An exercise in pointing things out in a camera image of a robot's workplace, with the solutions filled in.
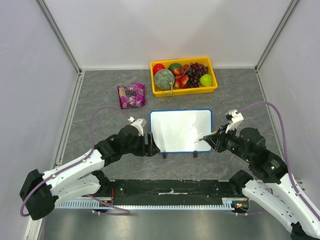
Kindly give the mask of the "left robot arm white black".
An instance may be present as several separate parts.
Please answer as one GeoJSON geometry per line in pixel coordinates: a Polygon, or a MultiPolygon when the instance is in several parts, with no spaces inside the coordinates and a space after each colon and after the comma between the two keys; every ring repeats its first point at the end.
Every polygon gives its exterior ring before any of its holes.
{"type": "Polygon", "coordinates": [[[20,215],[40,220],[54,208],[82,196],[106,196],[110,180],[102,172],[123,155],[152,157],[160,153],[151,132],[137,122],[124,126],[117,134],[99,141],[78,158],[43,173],[30,171],[22,185],[20,215]]]}

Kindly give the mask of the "blue framed whiteboard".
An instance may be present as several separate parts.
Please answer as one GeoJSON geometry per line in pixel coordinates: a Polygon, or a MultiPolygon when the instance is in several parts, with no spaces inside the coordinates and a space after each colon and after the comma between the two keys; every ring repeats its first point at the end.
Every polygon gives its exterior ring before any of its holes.
{"type": "Polygon", "coordinates": [[[213,112],[202,109],[154,110],[149,114],[150,131],[161,153],[210,152],[200,139],[213,132],[213,112]]]}

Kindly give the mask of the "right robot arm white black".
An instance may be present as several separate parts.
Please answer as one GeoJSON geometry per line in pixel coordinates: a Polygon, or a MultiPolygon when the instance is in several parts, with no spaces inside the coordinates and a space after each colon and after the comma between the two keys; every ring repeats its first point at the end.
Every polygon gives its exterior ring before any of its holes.
{"type": "Polygon", "coordinates": [[[218,153],[229,151],[248,163],[252,174],[238,171],[230,179],[229,191],[235,197],[244,195],[276,218],[293,240],[318,240],[320,220],[310,210],[311,203],[289,174],[287,164],[266,148],[258,129],[246,127],[239,135],[235,130],[217,131],[202,138],[218,153]]]}

